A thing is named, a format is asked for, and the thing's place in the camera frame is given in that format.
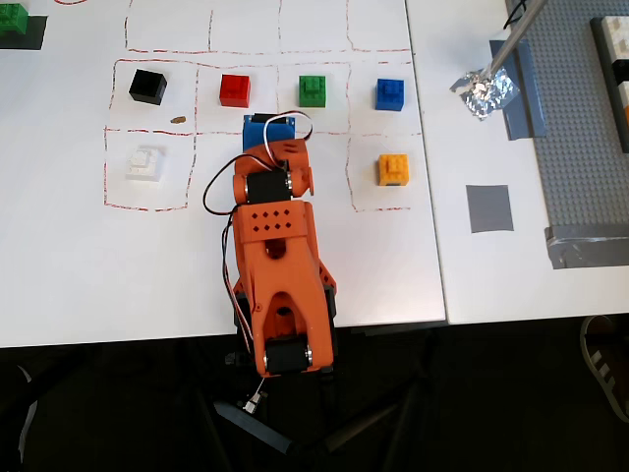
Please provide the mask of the orange gripper black servo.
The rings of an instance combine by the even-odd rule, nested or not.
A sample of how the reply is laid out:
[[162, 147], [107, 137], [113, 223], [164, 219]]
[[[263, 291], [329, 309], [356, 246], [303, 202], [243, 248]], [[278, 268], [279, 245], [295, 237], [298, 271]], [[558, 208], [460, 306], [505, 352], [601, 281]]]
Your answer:
[[[313, 172], [305, 140], [295, 138], [295, 118], [272, 120], [273, 114], [245, 115], [243, 151], [234, 164], [236, 203], [272, 203], [314, 193]], [[270, 143], [263, 145], [264, 138]]]

